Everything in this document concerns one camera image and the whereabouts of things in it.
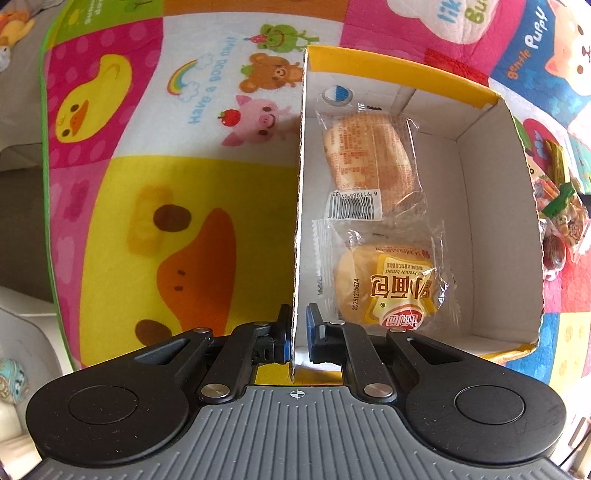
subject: cartoon bear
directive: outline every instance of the cartoon bear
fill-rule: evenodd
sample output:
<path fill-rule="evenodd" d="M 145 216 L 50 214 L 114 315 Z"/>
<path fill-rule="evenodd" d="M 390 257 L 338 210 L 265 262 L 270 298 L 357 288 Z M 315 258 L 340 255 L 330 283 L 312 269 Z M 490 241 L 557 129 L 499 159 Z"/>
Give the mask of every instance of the cartoon bear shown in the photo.
<path fill-rule="evenodd" d="M 300 62 L 293 65 L 283 57 L 271 57 L 266 53 L 255 53 L 250 56 L 252 65 L 242 68 L 241 72 L 247 78 L 240 82 L 240 90 L 245 93 L 256 92 L 259 88 L 276 90 L 286 83 L 295 87 L 301 82 L 304 70 Z"/>
<path fill-rule="evenodd" d="M 554 56 L 546 71 L 564 78 L 579 95 L 591 95 L 591 22 L 581 25 L 572 12 L 557 0 L 548 0 L 556 16 Z"/>

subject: barcode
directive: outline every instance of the barcode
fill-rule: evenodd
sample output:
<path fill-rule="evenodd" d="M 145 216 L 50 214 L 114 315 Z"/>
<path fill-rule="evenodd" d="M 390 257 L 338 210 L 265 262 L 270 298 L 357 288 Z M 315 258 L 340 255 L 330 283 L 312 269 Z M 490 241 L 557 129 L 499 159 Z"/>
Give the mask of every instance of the barcode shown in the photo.
<path fill-rule="evenodd" d="M 326 205 L 326 217 L 334 220 L 381 220 L 379 190 L 333 192 Z"/>

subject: cardboard box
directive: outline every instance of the cardboard box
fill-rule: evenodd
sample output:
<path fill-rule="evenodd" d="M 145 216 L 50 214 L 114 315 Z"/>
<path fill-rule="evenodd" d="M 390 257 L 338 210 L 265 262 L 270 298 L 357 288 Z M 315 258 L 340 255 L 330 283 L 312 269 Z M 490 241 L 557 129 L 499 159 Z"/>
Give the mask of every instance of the cardboard box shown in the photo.
<path fill-rule="evenodd" d="M 414 62 L 346 48 L 310 46 L 304 76 L 294 294 L 296 381 L 309 364 L 306 306 L 317 302 L 312 220 L 334 191 L 315 105 L 335 85 L 352 104 L 418 121 L 418 172 L 433 225 L 445 222 L 461 334 L 452 345 L 499 361 L 532 352 L 543 311 L 542 249 L 525 153 L 504 100 L 492 90 Z"/>

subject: colorful play mat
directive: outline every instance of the colorful play mat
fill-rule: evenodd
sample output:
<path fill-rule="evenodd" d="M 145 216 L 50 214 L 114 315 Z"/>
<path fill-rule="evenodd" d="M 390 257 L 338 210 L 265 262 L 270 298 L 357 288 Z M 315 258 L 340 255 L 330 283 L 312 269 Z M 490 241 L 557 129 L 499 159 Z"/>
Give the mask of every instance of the colorful play mat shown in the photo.
<path fill-rule="evenodd" d="M 50 259 L 77 366 L 207 323 L 273 319 L 293 293 L 303 50 L 410 59 L 505 97 L 547 168 L 591 193 L 583 0 L 70 0 L 43 61 Z M 540 344 L 510 368 L 591 372 L 591 256 L 545 285 Z"/>

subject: gray floor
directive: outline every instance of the gray floor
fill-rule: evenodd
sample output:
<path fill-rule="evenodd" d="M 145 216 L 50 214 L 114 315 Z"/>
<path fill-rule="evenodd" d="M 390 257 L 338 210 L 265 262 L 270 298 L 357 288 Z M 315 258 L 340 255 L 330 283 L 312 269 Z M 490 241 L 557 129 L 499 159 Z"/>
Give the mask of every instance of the gray floor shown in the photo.
<path fill-rule="evenodd" d="M 0 171 L 0 286 L 53 301 L 41 169 Z"/>

